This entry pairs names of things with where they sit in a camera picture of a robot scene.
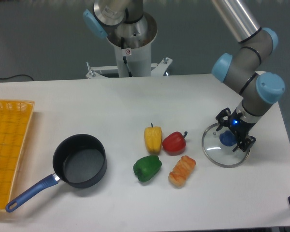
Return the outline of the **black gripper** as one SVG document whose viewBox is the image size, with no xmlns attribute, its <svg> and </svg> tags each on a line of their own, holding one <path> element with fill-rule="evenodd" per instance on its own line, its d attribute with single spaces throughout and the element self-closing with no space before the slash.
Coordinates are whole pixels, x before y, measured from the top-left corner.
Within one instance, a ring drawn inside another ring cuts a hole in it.
<svg viewBox="0 0 290 232">
<path fill-rule="evenodd" d="M 227 127 L 235 135 L 237 143 L 232 149 L 233 152 L 240 149 L 242 152 L 249 151 L 256 142 L 256 138 L 248 135 L 249 131 L 255 126 L 256 122 L 250 122 L 245 112 L 231 110 L 227 107 L 216 116 L 217 130 Z"/>
</svg>

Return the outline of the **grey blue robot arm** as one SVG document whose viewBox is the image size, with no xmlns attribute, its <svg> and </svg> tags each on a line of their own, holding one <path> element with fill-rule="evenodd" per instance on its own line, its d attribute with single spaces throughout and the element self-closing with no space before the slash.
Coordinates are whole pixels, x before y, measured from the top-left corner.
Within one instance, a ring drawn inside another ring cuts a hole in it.
<svg viewBox="0 0 290 232">
<path fill-rule="evenodd" d="M 230 130 L 221 142 L 235 142 L 234 149 L 248 151 L 255 138 L 248 133 L 285 91 L 280 76 L 256 69 L 278 45 L 277 34 L 259 25 L 241 0 L 212 2 L 221 18 L 240 44 L 235 55 L 223 54 L 214 64 L 212 75 L 242 96 L 234 111 L 222 110 L 216 117 L 218 129 Z M 120 77 L 160 76 L 171 60 L 164 58 L 151 66 L 151 43 L 157 35 L 157 24 L 143 9 L 141 0 L 97 0 L 92 10 L 85 10 L 87 27 L 113 46 Z"/>
</svg>

